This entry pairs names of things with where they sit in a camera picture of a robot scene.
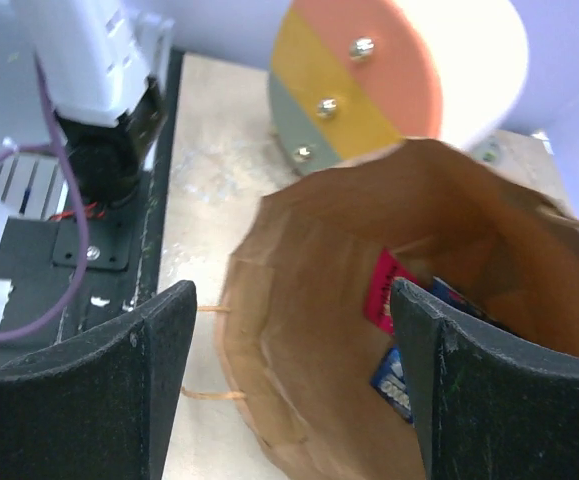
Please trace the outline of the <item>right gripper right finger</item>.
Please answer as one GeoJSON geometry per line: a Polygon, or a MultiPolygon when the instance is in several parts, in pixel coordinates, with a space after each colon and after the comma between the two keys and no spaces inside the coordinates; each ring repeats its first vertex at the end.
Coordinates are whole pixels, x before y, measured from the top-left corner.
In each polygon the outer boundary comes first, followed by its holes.
{"type": "Polygon", "coordinates": [[[405,383],[429,479],[579,479],[579,358],[392,286],[405,383]]]}

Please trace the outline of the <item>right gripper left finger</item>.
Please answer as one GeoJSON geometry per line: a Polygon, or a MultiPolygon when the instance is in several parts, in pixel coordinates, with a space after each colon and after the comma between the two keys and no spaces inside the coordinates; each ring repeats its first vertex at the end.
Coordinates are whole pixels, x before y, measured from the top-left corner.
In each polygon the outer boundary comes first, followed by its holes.
{"type": "Polygon", "coordinates": [[[0,479],[159,479],[197,311],[181,281],[0,367],[0,479]]]}

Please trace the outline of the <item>blue Kettle chips bag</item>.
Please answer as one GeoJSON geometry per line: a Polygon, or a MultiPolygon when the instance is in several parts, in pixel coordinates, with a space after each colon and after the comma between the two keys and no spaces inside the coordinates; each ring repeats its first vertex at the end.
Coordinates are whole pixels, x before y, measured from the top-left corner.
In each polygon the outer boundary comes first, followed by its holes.
{"type": "Polygon", "coordinates": [[[471,315],[488,324],[496,324],[496,321],[491,319],[483,310],[481,310],[461,293],[453,289],[450,285],[438,277],[434,277],[432,279],[429,291],[435,297],[450,305],[454,309],[471,315]]]}

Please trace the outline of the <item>brown paper bag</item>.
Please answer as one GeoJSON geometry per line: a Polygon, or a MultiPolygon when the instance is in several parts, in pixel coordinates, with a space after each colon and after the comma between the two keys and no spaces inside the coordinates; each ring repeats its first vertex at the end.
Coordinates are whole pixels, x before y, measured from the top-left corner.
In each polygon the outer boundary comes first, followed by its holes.
{"type": "Polygon", "coordinates": [[[215,311],[292,479],[579,479],[579,220],[439,141],[264,197],[215,311]]]}

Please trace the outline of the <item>pink red snack packet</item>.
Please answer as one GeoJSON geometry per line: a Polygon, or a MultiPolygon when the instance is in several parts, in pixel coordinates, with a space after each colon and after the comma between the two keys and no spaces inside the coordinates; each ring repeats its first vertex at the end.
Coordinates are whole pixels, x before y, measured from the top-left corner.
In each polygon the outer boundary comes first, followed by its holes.
{"type": "Polygon", "coordinates": [[[371,276],[363,313],[367,320],[389,335],[394,333],[390,296],[392,284],[396,278],[404,278],[415,284],[420,284],[418,278],[390,251],[383,249],[378,255],[371,276]]]}

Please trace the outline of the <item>small blue snack bar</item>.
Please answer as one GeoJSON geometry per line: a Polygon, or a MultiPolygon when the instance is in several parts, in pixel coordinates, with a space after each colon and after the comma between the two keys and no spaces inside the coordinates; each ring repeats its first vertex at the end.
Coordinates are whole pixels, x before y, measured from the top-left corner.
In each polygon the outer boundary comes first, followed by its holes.
{"type": "Polygon", "coordinates": [[[397,347],[390,348],[382,357],[370,384],[407,423],[413,422],[400,351],[397,347]]]}

